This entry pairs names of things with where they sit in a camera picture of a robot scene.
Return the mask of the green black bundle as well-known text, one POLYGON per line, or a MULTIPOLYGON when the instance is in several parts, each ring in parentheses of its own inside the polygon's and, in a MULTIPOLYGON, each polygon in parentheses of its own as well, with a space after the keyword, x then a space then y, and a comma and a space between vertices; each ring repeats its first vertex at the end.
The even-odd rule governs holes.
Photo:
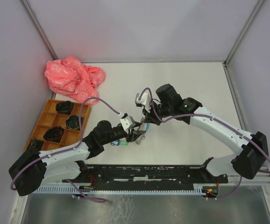
POLYGON ((80 124, 79 124, 79 116, 71 115, 66 121, 66 128, 70 130, 79 131, 80 124))

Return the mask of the black bundle compartment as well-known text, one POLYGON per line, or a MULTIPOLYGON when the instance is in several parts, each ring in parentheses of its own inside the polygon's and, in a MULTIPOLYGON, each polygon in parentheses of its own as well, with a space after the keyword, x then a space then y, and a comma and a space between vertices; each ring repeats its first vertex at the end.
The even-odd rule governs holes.
POLYGON ((49 129, 44 135, 43 138, 46 141, 60 142, 64 134, 64 129, 61 126, 56 126, 49 129))
POLYGON ((31 142, 27 146, 27 150, 36 150, 41 151, 43 147, 44 141, 38 140, 37 138, 33 138, 31 142))
POLYGON ((71 101, 61 101, 56 104, 56 112, 59 114, 70 115, 74 104, 71 101))

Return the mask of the blue key tag on table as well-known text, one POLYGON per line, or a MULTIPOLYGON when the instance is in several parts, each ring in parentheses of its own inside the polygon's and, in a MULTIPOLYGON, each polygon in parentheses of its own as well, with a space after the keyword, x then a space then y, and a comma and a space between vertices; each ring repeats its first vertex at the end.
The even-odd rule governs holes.
POLYGON ((120 141, 119 141, 119 140, 112 141, 110 144, 111 144, 112 146, 119 146, 119 145, 120 145, 120 141))

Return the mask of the black bundle middle compartment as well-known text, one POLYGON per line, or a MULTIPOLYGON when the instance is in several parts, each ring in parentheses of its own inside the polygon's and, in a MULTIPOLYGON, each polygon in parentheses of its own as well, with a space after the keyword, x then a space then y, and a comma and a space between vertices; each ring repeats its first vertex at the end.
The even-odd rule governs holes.
POLYGON ((49 129, 44 135, 43 138, 46 141, 60 142, 64 134, 64 129, 61 126, 56 126, 49 129))

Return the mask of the black bundle bottom compartment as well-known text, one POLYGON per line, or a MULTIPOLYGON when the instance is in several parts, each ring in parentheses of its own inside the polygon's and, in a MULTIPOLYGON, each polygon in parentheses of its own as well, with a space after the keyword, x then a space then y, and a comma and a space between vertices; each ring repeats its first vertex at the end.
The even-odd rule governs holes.
POLYGON ((27 150, 36 150, 41 151, 43 147, 44 141, 38 140, 37 138, 33 138, 31 142, 27 146, 27 150))

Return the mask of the green key tag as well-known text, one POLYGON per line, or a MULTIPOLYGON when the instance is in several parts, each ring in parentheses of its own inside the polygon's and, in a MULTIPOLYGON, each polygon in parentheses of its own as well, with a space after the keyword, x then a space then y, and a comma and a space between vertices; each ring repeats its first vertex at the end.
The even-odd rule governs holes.
POLYGON ((125 140, 120 140, 119 145, 120 146, 127 146, 128 145, 128 142, 125 141, 125 140))

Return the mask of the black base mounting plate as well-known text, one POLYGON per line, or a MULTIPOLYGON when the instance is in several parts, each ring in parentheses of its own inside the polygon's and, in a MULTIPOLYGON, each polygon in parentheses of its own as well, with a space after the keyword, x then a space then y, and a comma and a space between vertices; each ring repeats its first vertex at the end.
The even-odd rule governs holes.
POLYGON ((175 189, 177 185, 228 183, 226 174, 213 176, 204 166, 190 165, 88 165, 73 183, 89 183, 95 188, 175 189))

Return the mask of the aluminium frame rail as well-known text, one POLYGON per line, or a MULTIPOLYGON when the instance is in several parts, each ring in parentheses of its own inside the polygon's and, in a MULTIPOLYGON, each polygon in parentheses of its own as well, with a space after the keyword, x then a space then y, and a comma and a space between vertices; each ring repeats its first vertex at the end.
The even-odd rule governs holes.
MULTIPOLYGON (((266 170, 262 170, 256 164, 247 163, 240 165, 237 163, 237 160, 233 160, 231 162, 231 171, 214 173, 208 170, 207 163, 203 164, 202 166, 204 166, 206 170, 213 176, 219 176, 222 174, 226 174, 227 176, 238 174, 250 180, 252 180, 257 173, 267 173, 266 170)), ((81 171, 83 171, 83 169, 86 167, 88 167, 88 165, 86 165, 83 161, 77 161, 72 165, 66 165, 64 168, 56 169, 54 171, 49 171, 45 165, 32 165, 20 175, 15 185, 17 188, 27 185, 33 190, 36 190, 41 185, 72 180, 81 174, 81 171)))

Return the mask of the black bundle top compartment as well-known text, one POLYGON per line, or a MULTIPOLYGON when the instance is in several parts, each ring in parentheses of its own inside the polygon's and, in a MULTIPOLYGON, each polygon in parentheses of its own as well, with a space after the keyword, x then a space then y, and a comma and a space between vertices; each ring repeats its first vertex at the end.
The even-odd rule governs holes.
POLYGON ((59 114, 70 115, 74 104, 71 101, 61 101, 56 104, 56 112, 59 114))

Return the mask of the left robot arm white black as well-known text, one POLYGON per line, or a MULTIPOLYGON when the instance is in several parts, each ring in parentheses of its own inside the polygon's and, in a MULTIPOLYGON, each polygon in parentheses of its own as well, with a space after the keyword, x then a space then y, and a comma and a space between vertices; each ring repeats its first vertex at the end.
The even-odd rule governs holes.
POLYGON ((12 178, 10 189, 26 196, 45 184, 73 179, 84 182, 89 176, 85 160, 102 153, 106 144, 121 139, 134 142, 145 133, 142 123, 112 127, 109 121, 102 120, 72 145, 49 151, 26 150, 8 170, 12 178))

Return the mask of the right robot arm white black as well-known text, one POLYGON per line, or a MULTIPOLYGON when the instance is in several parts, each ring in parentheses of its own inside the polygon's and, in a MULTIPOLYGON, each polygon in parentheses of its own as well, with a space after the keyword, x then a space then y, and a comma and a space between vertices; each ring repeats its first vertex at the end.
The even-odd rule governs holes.
POLYGON ((205 161, 205 168, 200 170, 200 178, 204 182, 232 173, 251 180, 257 173, 263 172, 261 167, 269 157, 265 134, 250 133, 221 120, 199 101, 182 98, 170 84, 159 87, 156 94, 158 103, 155 103, 148 87, 135 97, 136 105, 142 107, 145 123, 160 125, 173 119, 183 121, 205 131, 233 152, 228 156, 210 157, 205 161))

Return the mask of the pink plastic bag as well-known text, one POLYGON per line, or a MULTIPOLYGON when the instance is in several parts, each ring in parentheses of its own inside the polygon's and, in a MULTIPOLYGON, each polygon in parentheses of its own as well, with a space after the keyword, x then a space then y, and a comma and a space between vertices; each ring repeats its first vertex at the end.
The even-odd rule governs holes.
POLYGON ((102 68, 84 65, 73 56, 64 60, 48 61, 44 76, 54 93, 80 103, 90 97, 98 97, 97 88, 106 79, 102 68))

